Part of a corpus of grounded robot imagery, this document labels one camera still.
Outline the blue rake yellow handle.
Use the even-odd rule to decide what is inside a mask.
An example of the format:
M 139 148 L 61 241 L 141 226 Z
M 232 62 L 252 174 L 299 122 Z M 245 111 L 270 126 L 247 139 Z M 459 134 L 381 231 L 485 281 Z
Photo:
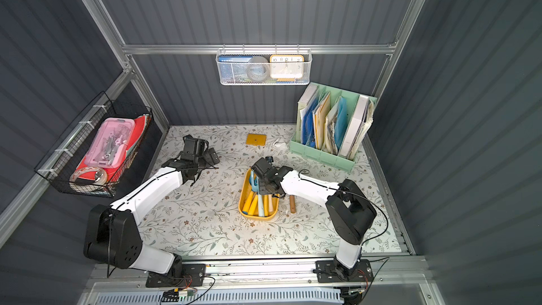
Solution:
M 258 206 L 259 183 L 258 183 L 258 178 L 254 172 L 251 172 L 251 189 L 252 189 L 252 199 L 251 199 L 251 204 L 249 205 L 247 214 L 255 215 L 255 212 Z

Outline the light green hand rake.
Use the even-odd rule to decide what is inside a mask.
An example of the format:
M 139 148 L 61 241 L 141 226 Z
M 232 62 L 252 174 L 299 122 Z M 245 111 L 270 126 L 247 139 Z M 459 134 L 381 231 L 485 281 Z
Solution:
M 294 196 L 289 197 L 289 209 L 292 214 L 296 213 L 296 202 Z

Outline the blue fork yellow handle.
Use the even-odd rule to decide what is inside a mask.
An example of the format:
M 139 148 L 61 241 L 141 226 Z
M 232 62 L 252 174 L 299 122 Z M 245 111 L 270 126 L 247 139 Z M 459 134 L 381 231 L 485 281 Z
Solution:
M 247 214 L 247 211 L 249 209 L 249 205 L 251 204 L 251 199 L 252 199 L 251 172 L 252 170 L 250 169 L 245 176 L 244 186 L 241 191 L 241 197 L 239 199 L 239 211 L 244 216 L 258 217 L 258 206 L 255 212 L 255 215 Z

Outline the light blue hand rake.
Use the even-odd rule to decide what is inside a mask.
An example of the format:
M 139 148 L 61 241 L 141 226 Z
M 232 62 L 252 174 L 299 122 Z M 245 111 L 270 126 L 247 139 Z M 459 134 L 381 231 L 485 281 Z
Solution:
M 259 217 L 265 217 L 265 199 L 264 197 L 259 193 L 258 194 L 258 216 Z

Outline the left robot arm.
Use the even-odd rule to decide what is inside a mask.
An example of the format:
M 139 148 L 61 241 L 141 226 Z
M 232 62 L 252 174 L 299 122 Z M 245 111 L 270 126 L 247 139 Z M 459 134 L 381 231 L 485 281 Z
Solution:
M 196 183 L 201 173 L 220 162 L 209 142 L 183 137 L 183 150 L 164 162 L 158 171 L 123 198 L 94 207 L 89 214 L 83 254 L 117 269 L 136 269 L 177 280 L 182 258 L 145 244 L 138 226 L 144 217 L 173 190 Z

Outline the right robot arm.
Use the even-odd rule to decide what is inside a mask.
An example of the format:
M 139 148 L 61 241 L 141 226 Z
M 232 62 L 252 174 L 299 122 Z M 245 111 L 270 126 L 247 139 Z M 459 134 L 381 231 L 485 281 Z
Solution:
M 310 177 L 306 169 L 297 171 L 288 166 L 276 167 L 266 158 L 259 159 L 251 170 L 262 184 L 262 192 L 279 198 L 299 197 L 327 211 L 340 238 L 334 257 L 335 273 L 343 277 L 352 274 L 367 241 L 365 235 L 380 210 L 357 184 L 351 179 L 326 182 Z

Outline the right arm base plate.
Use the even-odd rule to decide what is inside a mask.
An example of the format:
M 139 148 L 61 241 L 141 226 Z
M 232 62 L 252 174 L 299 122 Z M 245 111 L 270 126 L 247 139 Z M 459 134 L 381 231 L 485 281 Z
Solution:
M 371 262 L 366 259 L 358 260 L 353 268 L 343 266 L 337 259 L 316 261 L 313 273 L 319 283 L 362 282 L 374 280 Z

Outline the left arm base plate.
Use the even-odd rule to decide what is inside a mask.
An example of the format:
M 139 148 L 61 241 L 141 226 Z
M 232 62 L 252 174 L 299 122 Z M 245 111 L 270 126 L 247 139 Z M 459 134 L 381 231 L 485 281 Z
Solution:
M 174 265 L 166 274 L 149 272 L 145 286 L 147 288 L 200 287 L 206 276 L 205 264 Z

